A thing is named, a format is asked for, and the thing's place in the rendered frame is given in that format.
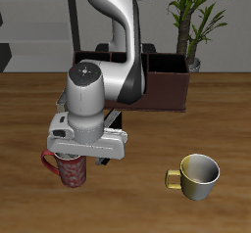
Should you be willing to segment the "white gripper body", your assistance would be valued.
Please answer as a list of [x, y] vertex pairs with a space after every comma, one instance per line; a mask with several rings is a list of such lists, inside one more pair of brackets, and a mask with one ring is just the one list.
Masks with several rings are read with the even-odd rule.
[[74, 140], [47, 138], [47, 149], [52, 153], [121, 160], [125, 156], [127, 134], [121, 129], [105, 128], [102, 137], [91, 144]]

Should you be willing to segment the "red patterned mug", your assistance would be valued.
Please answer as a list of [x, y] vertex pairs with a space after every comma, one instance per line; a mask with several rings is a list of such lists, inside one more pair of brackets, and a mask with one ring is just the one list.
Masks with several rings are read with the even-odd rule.
[[[52, 156], [57, 165], [49, 163], [45, 157]], [[69, 188], [80, 187], [86, 180], [86, 157], [65, 154], [52, 153], [45, 150], [41, 154], [41, 161], [45, 167], [61, 177], [62, 183]]]

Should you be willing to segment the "yellow and white mug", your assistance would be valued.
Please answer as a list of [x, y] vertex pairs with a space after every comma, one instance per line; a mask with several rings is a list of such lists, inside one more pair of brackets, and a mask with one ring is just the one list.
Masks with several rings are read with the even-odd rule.
[[169, 169], [165, 184], [169, 189], [181, 190], [183, 195], [193, 201], [208, 197], [220, 177], [220, 168], [211, 158], [192, 154], [183, 158], [179, 170]]

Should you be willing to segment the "black block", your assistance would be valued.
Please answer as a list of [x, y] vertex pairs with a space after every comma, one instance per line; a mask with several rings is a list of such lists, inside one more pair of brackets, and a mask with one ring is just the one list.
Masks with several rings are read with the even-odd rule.
[[12, 58], [12, 52], [8, 43], [0, 43], [0, 72], [3, 72]]

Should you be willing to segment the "green pot plant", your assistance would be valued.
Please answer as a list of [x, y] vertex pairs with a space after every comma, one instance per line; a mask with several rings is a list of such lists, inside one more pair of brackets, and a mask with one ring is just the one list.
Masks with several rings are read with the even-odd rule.
[[167, 8], [168, 12], [171, 6], [177, 10], [176, 14], [172, 13], [176, 21], [174, 26], [178, 29], [176, 52], [185, 56], [190, 72], [198, 72], [201, 67], [200, 60], [195, 57], [198, 44], [202, 41], [210, 41], [208, 34], [211, 31], [226, 26], [226, 23], [221, 23], [225, 10], [218, 12], [210, 20], [215, 3], [201, 9], [206, 1], [175, 0]]

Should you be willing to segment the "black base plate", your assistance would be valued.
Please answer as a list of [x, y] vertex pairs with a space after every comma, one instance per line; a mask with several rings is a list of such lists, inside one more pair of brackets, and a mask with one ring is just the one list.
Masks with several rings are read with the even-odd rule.
[[[151, 43], [144, 43], [141, 45], [143, 53], [155, 53], [156, 48]], [[100, 43], [96, 46], [96, 51], [99, 52], [108, 52], [109, 51], [109, 44], [108, 43]]]

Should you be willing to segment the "black vertical post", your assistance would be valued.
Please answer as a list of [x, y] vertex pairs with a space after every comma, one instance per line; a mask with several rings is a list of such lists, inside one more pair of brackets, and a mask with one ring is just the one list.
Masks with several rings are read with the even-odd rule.
[[78, 31], [78, 19], [77, 19], [77, 10], [75, 0], [68, 0], [69, 13], [70, 13], [70, 22], [73, 38], [73, 47], [75, 51], [80, 50], [80, 40], [79, 40], [79, 31]]

